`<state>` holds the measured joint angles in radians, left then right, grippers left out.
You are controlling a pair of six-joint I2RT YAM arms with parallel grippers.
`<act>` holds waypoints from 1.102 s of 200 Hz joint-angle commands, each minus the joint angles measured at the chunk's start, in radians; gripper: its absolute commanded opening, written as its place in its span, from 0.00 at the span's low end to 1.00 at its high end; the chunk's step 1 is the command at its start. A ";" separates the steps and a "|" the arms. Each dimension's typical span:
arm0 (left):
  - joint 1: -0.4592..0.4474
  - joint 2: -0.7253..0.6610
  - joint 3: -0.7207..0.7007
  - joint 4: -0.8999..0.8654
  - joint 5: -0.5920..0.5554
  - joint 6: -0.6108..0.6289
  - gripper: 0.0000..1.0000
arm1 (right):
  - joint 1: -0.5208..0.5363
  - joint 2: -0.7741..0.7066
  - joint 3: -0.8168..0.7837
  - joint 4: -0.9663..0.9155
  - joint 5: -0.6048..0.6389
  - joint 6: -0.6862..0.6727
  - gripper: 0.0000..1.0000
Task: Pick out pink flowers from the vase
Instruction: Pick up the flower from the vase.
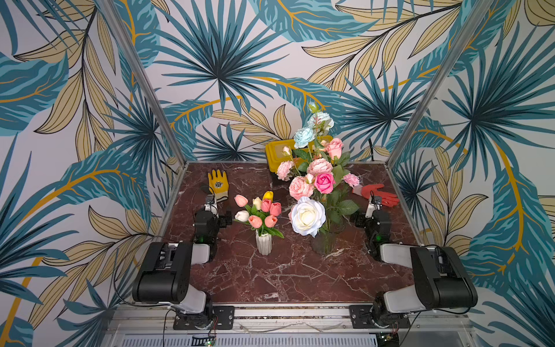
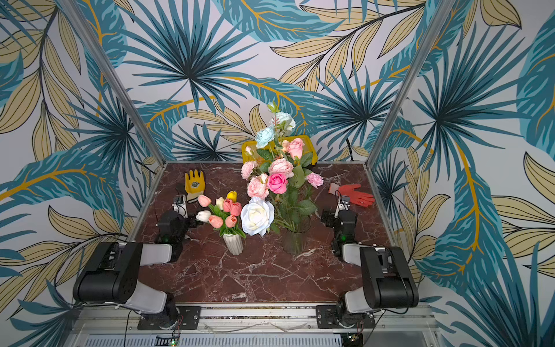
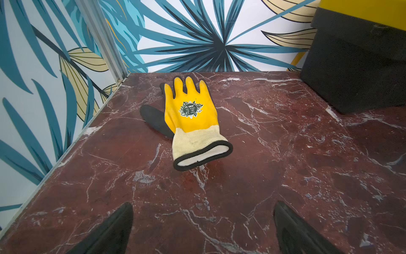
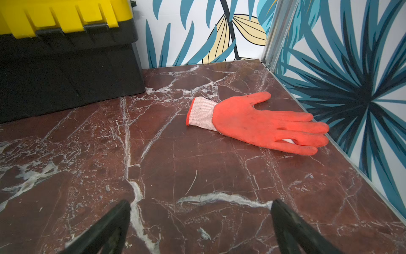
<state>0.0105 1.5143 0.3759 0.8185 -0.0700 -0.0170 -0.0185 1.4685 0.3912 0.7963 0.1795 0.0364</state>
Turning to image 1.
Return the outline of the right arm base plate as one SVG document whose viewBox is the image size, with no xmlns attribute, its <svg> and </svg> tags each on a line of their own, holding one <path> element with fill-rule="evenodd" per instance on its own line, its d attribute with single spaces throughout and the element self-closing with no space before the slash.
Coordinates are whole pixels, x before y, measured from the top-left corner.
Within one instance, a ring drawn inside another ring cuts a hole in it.
<svg viewBox="0 0 555 347">
<path fill-rule="evenodd" d="M 372 305 L 351 305 L 349 318 L 354 329 L 409 328 L 408 314 L 390 313 L 385 308 L 374 309 Z"/>
</svg>

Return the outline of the magenta rose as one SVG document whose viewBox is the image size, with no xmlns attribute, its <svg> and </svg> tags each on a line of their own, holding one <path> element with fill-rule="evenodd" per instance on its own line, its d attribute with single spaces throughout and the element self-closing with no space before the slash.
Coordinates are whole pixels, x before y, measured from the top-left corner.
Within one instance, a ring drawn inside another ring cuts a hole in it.
<svg viewBox="0 0 555 347">
<path fill-rule="evenodd" d="M 323 195 L 331 193 L 335 186 L 335 177 L 332 173 L 321 173 L 315 181 L 314 186 Z"/>
</svg>

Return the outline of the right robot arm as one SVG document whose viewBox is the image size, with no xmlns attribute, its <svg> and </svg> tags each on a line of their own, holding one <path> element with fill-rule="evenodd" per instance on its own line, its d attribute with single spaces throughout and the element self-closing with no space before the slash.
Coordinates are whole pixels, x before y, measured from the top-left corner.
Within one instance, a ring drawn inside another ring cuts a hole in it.
<svg viewBox="0 0 555 347">
<path fill-rule="evenodd" d="M 477 305 L 477 290 L 452 247 L 392 242 L 390 215 L 383 210 L 371 215 L 356 211 L 350 222 L 365 231 L 367 251 L 374 260 L 413 273 L 413 285 L 377 294 L 367 314 L 375 325 L 387 327 L 410 313 L 434 309 L 462 309 L 466 313 Z"/>
</svg>

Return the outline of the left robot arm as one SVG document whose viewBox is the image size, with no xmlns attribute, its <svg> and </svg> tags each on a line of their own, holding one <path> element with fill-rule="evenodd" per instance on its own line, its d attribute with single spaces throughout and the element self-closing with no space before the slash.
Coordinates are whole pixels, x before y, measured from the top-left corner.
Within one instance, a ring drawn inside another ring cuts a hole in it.
<svg viewBox="0 0 555 347">
<path fill-rule="evenodd" d="M 168 306 L 179 317 L 212 319 L 211 298 L 195 289 L 190 283 L 190 273 L 192 266 L 214 260 L 219 231 L 231 224 L 229 211 L 219 216 L 200 210 L 195 213 L 192 241 L 150 244 L 133 283 L 133 300 L 140 304 Z"/>
</svg>

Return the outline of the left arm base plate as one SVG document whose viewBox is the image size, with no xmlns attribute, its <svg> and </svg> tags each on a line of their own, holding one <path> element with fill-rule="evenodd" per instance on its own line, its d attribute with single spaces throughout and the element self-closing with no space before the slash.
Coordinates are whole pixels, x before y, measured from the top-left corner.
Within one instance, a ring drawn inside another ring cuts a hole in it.
<svg viewBox="0 0 555 347">
<path fill-rule="evenodd" d="M 175 331 L 230 331 L 234 325 L 236 309 L 233 306 L 206 307 L 198 314 L 177 313 L 173 323 Z"/>
</svg>

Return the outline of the pink carnation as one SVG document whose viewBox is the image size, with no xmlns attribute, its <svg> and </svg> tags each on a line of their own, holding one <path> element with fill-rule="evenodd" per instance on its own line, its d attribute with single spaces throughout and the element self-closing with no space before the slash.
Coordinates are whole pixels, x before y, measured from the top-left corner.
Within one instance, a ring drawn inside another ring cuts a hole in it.
<svg viewBox="0 0 555 347">
<path fill-rule="evenodd" d="M 351 188 L 355 188 L 360 185 L 360 179 L 357 175 L 348 173 L 343 177 L 343 181 L 347 183 Z"/>
</svg>

